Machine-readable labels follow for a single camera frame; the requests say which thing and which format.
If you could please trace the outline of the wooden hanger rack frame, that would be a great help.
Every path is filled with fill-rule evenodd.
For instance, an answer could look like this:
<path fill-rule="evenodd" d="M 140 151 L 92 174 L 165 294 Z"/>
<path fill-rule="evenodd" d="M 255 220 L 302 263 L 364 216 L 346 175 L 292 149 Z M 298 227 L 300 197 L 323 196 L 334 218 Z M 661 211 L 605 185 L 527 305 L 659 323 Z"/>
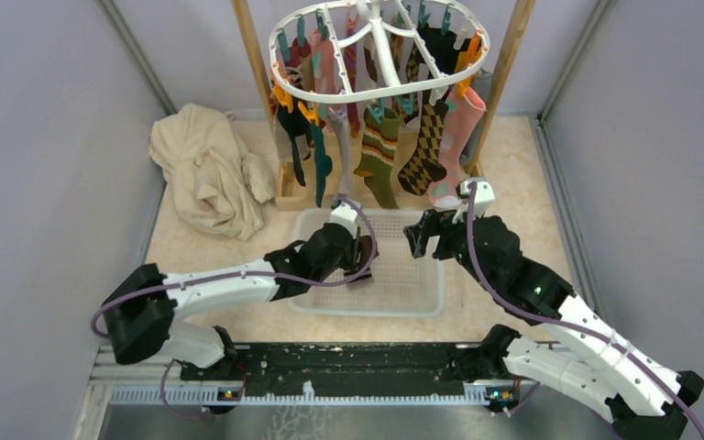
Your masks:
<path fill-rule="evenodd" d="M 295 184 L 313 189 L 299 206 L 361 188 L 365 202 L 384 209 L 454 201 L 459 182 L 476 172 L 461 152 L 474 124 L 490 125 L 533 6 L 515 4 L 483 97 L 475 83 L 490 37 L 458 2 L 444 2 L 439 27 L 423 8 L 411 18 L 400 1 L 392 20 L 378 1 L 310 5 L 277 24 L 267 55 L 248 3 L 234 2 L 266 114 L 288 139 L 280 157 Z"/>

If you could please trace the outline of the green striped sock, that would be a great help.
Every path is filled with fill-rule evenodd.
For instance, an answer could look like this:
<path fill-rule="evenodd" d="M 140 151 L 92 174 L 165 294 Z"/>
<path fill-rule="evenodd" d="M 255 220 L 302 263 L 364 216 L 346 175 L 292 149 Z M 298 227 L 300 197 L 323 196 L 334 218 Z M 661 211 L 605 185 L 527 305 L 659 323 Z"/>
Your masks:
<path fill-rule="evenodd" d="M 381 208 L 398 209 L 391 173 L 401 120 L 391 109 L 385 108 L 384 115 L 377 118 L 372 109 L 366 108 L 363 121 L 361 157 L 354 174 L 363 179 Z"/>

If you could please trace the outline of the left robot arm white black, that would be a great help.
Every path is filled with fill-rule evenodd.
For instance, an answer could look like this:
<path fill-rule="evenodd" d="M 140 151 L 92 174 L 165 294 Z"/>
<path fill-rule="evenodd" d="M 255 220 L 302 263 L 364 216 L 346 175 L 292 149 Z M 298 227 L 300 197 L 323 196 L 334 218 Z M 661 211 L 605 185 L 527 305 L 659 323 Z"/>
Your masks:
<path fill-rule="evenodd" d="M 134 365 L 165 357 L 190 369 L 192 380 L 224 380 L 241 365 L 230 334 L 221 326 L 189 323 L 191 316 L 243 303 L 271 303 L 306 294 L 312 287 L 365 281 L 378 256 L 373 235 L 327 222 L 263 258 L 199 274 L 163 274 L 156 264 L 135 269 L 102 303 L 102 320 L 115 362 Z"/>

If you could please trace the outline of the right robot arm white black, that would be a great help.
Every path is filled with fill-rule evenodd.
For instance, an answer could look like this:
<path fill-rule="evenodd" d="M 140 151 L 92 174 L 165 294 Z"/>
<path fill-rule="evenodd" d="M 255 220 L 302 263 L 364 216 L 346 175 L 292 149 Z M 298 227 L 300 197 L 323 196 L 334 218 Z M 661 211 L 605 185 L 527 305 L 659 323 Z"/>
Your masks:
<path fill-rule="evenodd" d="M 556 338 L 568 355 L 542 348 L 518 331 L 494 325 L 480 347 L 479 364 L 492 378 L 524 376 L 582 403 L 621 439 L 679 439 L 704 424 L 692 405 L 704 379 L 675 371 L 648 357 L 593 311 L 573 286 L 544 264 L 526 257 L 520 237 L 496 215 L 428 210 L 403 233 L 412 256 L 453 259 L 494 302 L 533 328 Z"/>

